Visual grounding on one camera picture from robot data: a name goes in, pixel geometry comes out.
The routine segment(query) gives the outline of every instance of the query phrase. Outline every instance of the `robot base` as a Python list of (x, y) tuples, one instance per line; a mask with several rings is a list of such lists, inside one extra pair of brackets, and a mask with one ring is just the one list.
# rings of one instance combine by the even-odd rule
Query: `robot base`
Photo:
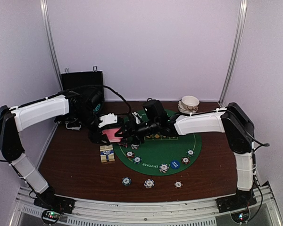
[[(57, 213), (72, 213), (72, 210), (75, 206), (75, 201), (70, 198), (60, 197), (60, 196), (54, 196), (55, 203), (58, 203), (56, 206), (54, 206), (52, 209)], [(44, 204), (40, 199), (36, 198), (33, 202), (35, 206), (40, 206), (42, 208), (48, 209), (48, 206)]]
[(235, 194), (232, 196), (218, 198), (216, 199), (216, 203), (218, 206), (219, 213), (223, 213), (243, 209), (246, 208), (248, 205), (254, 205), (257, 203), (257, 200), (253, 194), (249, 198), (246, 198), (246, 196)]

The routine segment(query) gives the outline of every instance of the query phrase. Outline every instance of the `poker table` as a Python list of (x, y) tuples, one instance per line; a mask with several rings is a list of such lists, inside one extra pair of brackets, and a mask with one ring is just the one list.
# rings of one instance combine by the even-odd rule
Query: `poker table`
[[(129, 103), (132, 111), (138, 112), (142, 109), (143, 102)], [(177, 111), (178, 102), (162, 103), (165, 109)], [(201, 102), (199, 112), (210, 111), (217, 107), (218, 103)], [(126, 105), (122, 102), (106, 102), (103, 113), (123, 113), (126, 109)], [(224, 133), (201, 133), (201, 143), (196, 143), (195, 147), (197, 148), (198, 144), (201, 145), (200, 155), (193, 164), (193, 159), (190, 159), (191, 166), (185, 170), (168, 176), (165, 174), (151, 176), (143, 172), (139, 173), (137, 169), (124, 164), (123, 161), (127, 160), (124, 154), (115, 154), (115, 161), (102, 163), (100, 145), (90, 142), (88, 132), (88, 129), (84, 127), (81, 131), (76, 131), (59, 125), (49, 144), (39, 171), (59, 195), (110, 202), (170, 202), (223, 196), (236, 191), (235, 157)], [(142, 153), (142, 148), (148, 144), (157, 145), (158, 151), (164, 153), (164, 149), (169, 144), (174, 142), (176, 146), (179, 146), (180, 139), (185, 137), (187, 136), (179, 137), (179, 140), (146, 140), (139, 149), (130, 150), (141, 156), (140, 164), (142, 164), (148, 161), (147, 156)], [(181, 151), (182, 154), (167, 160), (175, 159), (181, 163), (181, 158), (190, 145), (193, 144), (189, 143), (183, 149), (174, 148), (169, 154)], [(156, 148), (153, 150), (152, 156), (160, 157), (155, 152)], [(122, 184), (124, 177), (132, 180), (130, 186)], [(147, 179), (155, 181), (153, 188), (145, 188), (144, 182)], [(181, 189), (176, 189), (174, 186), (177, 180), (183, 182)]]
[[(174, 114), (170, 110), (166, 111), (168, 116)], [(137, 113), (143, 121), (148, 120), (143, 110)], [(145, 137), (145, 143), (137, 149), (132, 149), (130, 145), (127, 147), (113, 145), (113, 148), (120, 161), (132, 170), (145, 175), (168, 176), (187, 169), (196, 161), (201, 151), (201, 136), (189, 134), (179, 137), (164, 137), (157, 133)], [(193, 150), (193, 156), (187, 154), (188, 150)], [(134, 157), (139, 157), (140, 161), (137, 163), (134, 158), (127, 157), (127, 152), (133, 152)], [(187, 164), (182, 161), (184, 157), (189, 159)], [(160, 172), (161, 164), (169, 165), (166, 173)]]

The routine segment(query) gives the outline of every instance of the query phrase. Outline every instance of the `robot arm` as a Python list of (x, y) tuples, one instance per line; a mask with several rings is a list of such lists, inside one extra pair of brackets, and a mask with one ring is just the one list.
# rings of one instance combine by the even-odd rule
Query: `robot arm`
[[(237, 161), (237, 192), (239, 196), (251, 197), (253, 184), (252, 139), (254, 126), (242, 109), (231, 103), (226, 108), (216, 109), (208, 113), (182, 115), (176, 113), (168, 117), (160, 101), (151, 100), (144, 103), (143, 108), (148, 117), (144, 122), (136, 114), (129, 114), (129, 120), (114, 114), (97, 117), (92, 110), (92, 97), (83, 97), (75, 92), (63, 92), (18, 107), (0, 108), (0, 149), (3, 157), (15, 171), (40, 196), (42, 202), (36, 205), (44, 206), (44, 202), (55, 211), (61, 212), (60, 206), (68, 205), (67, 201), (54, 195), (54, 190), (33, 164), (27, 158), (21, 145), (18, 132), (27, 127), (67, 113), (74, 113), (89, 129), (90, 140), (99, 144), (121, 143), (131, 140), (132, 144), (144, 142), (144, 137), (160, 132), (164, 136), (183, 136), (199, 132), (225, 132), (229, 146)], [(62, 212), (71, 213), (72, 209)]]

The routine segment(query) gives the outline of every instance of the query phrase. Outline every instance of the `wooden tabletop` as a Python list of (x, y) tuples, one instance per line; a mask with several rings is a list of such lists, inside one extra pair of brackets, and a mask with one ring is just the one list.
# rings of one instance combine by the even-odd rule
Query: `wooden tabletop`
[[(142, 109), (142, 102), (130, 104), (133, 111)], [(177, 102), (163, 105), (177, 111)], [(199, 111), (217, 107), (214, 102), (201, 102)], [(105, 103), (104, 113), (126, 111), (124, 103)], [(91, 143), (87, 134), (87, 129), (72, 131), (58, 126), (44, 156), (40, 172), (59, 195), (111, 202), (167, 202), (235, 193), (236, 163), (225, 134), (202, 133), (202, 150), (196, 162), (182, 172), (164, 177), (133, 171), (116, 155), (115, 162), (102, 164), (99, 145)], [(132, 184), (123, 186), (123, 177), (130, 177)], [(143, 183), (149, 178), (155, 181), (155, 186), (147, 189)], [(176, 180), (182, 181), (182, 189), (175, 189)]]

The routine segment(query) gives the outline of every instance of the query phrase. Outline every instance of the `white wall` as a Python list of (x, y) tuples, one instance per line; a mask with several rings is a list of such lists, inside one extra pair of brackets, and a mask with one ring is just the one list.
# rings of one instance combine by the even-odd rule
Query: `white wall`
[[(0, 0), (0, 106), (24, 104), (57, 91), (40, 1)], [(53, 125), (45, 121), (21, 134), (34, 163)], [(19, 184), (11, 167), (0, 163), (0, 226), (7, 225)]]
[(249, 1), (226, 104), (239, 103), (255, 123), (258, 172), (269, 180), (283, 217), (283, 0)]
[(239, 7), (239, 0), (48, 1), (61, 71), (98, 65), (105, 84), (128, 100), (218, 100)]

